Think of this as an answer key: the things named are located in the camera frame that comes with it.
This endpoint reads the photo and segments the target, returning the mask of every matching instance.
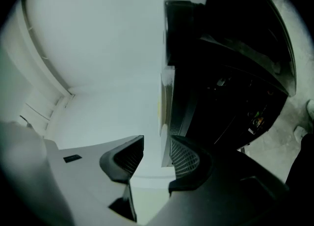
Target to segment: gray floor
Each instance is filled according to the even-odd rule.
[[[290,167],[300,151],[293,130],[302,125],[311,130],[306,103],[314,99],[314,46],[311,36],[289,0],[273,0],[288,29],[294,50],[297,90],[289,97],[280,116],[269,131],[246,146],[246,154],[281,180],[287,179]]]

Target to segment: white wall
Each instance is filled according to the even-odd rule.
[[[17,121],[31,91],[32,85],[0,47],[0,120]]]
[[[59,149],[105,143],[144,135],[144,158],[131,183],[142,188],[167,188],[173,168],[161,168],[158,133],[158,81],[78,94],[64,109],[52,138]]]

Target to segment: concrete floor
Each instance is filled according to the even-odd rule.
[[[282,181],[300,151],[293,130],[302,125],[311,131],[306,111],[309,99],[314,99],[314,44],[297,10],[289,0],[273,0],[288,29],[296,63],[296,95],[289,97],[280,116],[268,132],[246,146],[246,154]]]

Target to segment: small black label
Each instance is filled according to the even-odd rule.
[[[69,163],[71,161],[76,161],[76,160],[79,160],[81,158],[82,157],[80,157],[78,154],[76,154],[76,155],[71,155],[71,156],[64,157],[63,159],[64,159],[65,163]]]

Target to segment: white ceiling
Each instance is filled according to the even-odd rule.
[[[46,56],[70,87],[157,79],[163,0],[27,0]]]

